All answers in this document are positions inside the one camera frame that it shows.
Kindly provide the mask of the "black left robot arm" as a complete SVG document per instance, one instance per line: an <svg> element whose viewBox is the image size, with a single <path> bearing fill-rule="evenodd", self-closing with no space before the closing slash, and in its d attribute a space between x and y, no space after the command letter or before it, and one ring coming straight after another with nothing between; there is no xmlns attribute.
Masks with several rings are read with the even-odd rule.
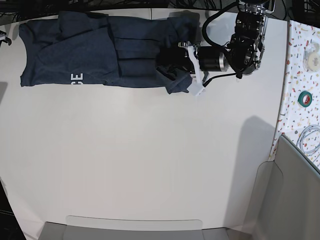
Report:
<svg viewBox="0 0 320 240"><path fill-rule="evenodd" d="M234 33L230 41L220 45L212 41L208 26L228 10L236 7ZM196 79L196 85L206 88L213 78L202 80L201 72L221 72L220 77L227 77L228 68L238 79L250 75L261 66L265 51L265 35L268 14L275 10L273 0L237 0L208 17L202 25L201 35L207 46L189 41L162 49L156 61L165 66L178 67L190 73Z"/></svg>

